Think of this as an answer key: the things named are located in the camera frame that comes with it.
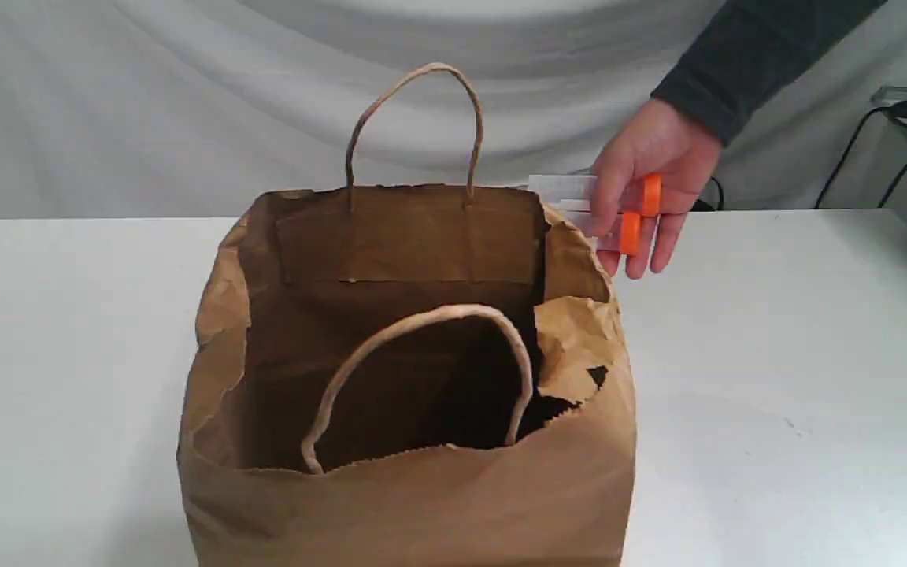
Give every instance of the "brown paper bag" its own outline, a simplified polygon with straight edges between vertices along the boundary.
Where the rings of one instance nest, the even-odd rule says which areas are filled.
[[[355,186],[368,116],[433,71],[475,105],[467,184]],[[357,122],[348,186],[266,194],[220,245],[177,452],[199,565],[618,565],[618,304],[575,227],[474,186],[481,142],[471,85],[426,65]]]

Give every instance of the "white table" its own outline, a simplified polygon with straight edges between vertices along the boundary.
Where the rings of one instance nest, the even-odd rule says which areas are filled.
[[[228,219],[0,221],[0,567],[194,564],[174,469]],[[629,567],[907,566],[907,231],[693,215],[619,280],[639,390]]]

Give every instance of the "white fabric backdrop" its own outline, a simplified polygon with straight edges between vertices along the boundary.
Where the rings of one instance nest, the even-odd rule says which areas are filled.
[[[0,0],[0,217],[236,216],[337,187],[357,116],[429,61],[481,93],[482,182],[583,169],[720,3]],[[720,166],[727,200],[808,206],[882,83],[907,85],[907,0],[756,115]],[[469,112],[446,76],[407,87],[357,178],[461,182]]]

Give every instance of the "finger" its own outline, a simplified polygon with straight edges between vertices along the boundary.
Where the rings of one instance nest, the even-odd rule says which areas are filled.
[[[597,259],[601,261],[601,266],[604,266],[605,272],[608,273],[608,276],[614,277],[618,273],[618,263],[622,255],[614,250],[598,250]]]
[[[639,232],[639,252],[625,261],[625,273],[633,280],[639,280],[646,273],[653,234],[656,232],[656,217],[644,218]]]
[[[663,272],[670,263],[670,257],[677,246],[677,237],[681,236],[681,227],[688,215],[663,215],[660,217],[660,227],[656,232],[656,244],[653,246],[653,260],[650,269],[653,273]]]
[[[594,193],[590,198],[590,233],[601,237],[611,230],[618,214],[620,197],[632,180],[632,151],[623,140],[613,141],[594,163]]]

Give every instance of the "bag handle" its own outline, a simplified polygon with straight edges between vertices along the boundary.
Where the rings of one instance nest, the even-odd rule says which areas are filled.
[[[352,130],[352,137],[349,139],[349,149],[345,152],[345,180],[346,187],[349,188],[350,193],[352,193],[352,189],[356,184],[356,176],[355,173],[352,172],[352,157],[356,151],[356,142],[359,140],[359,134],[363,132],[363,126],[366,125],[366,121],[370,119],[370,116],[373,116],[373,113],[380,108],[380,105],[387,102],[388,99],[400,91],[401,87],[404,87],[407,83],[413,82],[413,80],[419,78],[419,76],[428,75],[430,72],[437,71],[449,72],[450,75],[453,75],[454,79],[460,80],[461,85],[464,85],[465,90],[468,91],[468,97],[471,97],[472,106],[475,107],[475,145],[471,150],[471,161],[468,164],[468,183],[467,186],[465,186],[468,202],[475,197],[475,167],[478,165],[478,156],[482,151],[482,103],[479,102],[478,93],[475,92],[475,88],[469,83],[467,76],[464,76],[460,69],[450,67],[450,65],[444,64],[444,62],[431,62],[431,64],[422,65],[422,67],[405,75],[403,79],[400,79],[393,87],[390,87],[389,91],[375,100],[373,104],[363,112],[363,115],[359,117],[359,120],[356,122],[356,127]]]
[[[310,472],[313,474],[324,474],[324,467],[321,467],[320,461],[317,460],[317,452],[314,449],[314,445],[317,444],[317,441],[320,441],[320,436],[328,430],[328,426],[331,424],[331,410],[334,409],[335,398],[338,398],[339,391],[345,387],[345,382],[349,379],[349,375],[371,352],[402,335],[407,335],[422,327],[468,317],[481,317],[495,323],[499,330],[503,332],[503,335],[506,336],[506,340],[509,341],[510,346],[513,348],[513,355],[520,366],[520,397],[517,399],[516,405],[513,406],[505,442],[506,446],[513,445],[517,441],[524,410],[527,409],[527,403],[530,402],[530,398],[534,394],[530,358],[527,355],[527,347],[523,343],[523,338],[520,337],[520,333],[513,326],[513,323],[499,309],[484,305],[447,305],[440,306],[432,311],[405,317],[397,323],[393,323],[393,325],[378,331],[377,334],[368,338],[366,342],[349,355],[349,359],[339,367],[338,371],[335,371],[330,383],[324,388],[324,395],[320,398],[320,408],[317,409],[317,416],[313,419],[313,426],[310,427],[310,432],[306,434],[302,444],[300,444],[300,452],[302,452],[303,460],[306,461],[306,466],[309,467]]]

